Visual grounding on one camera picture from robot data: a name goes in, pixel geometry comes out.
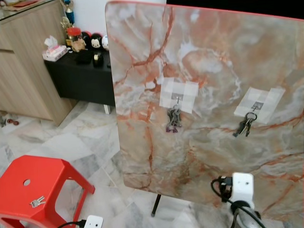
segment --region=trophy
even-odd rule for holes
[[[62,17],[62,21],[60,22],[62,28],[67,31],[68,28],[71,28],[73,25],[70,23],[70,20],[67,17]]]
[[[73,12],[73,5],[74,5],[73,0],[60,0],[60,2],[63,8],[65,9],[66,17],[68,18],[71,24],[74,24],[75,20],[74,20],[74,12]]]

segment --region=figurine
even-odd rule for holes
[[[91,41],[91,36],[92,34],[88,31],[83,31],[81,32],[82,39],[85,41],[85,47],[86,49],[92,49],[92,41]]]
[[[101,40],[102,46],[105,50],[109,50],[109,42],[108,42],[108,36],[104,36]]]
[[[93,33],[91,36],[91,44],[93,49],[102,49],[102,36],[99,33]]]

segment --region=key ring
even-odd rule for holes
[[[255,118],[253,119],[253,121],[255,121],[256,119],[257,119],[257,114],[255,114],[255,113],[252,113],[252,112],[250,112],[250,113],[247,113],[246,115],[245,115],[245,118],[247,118],[248,119],[248,114],[253,114],[254,116],[255,116]]]

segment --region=wooden cabinet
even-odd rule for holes
[[[0,21],[0,110],[59,125],[76,101],[60,98],[44,65],[44,40],[64,41],[59,1]]]
[[[14,53],[0,52],[0,104],[9,113],[51,119],[43,100]]]

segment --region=glass jar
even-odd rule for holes
[[[79,52],[80,50],[84,50],[86,48],[85,41],[82,38],[80,28],[68,28],[67,35],[71,40],[72,50]]]

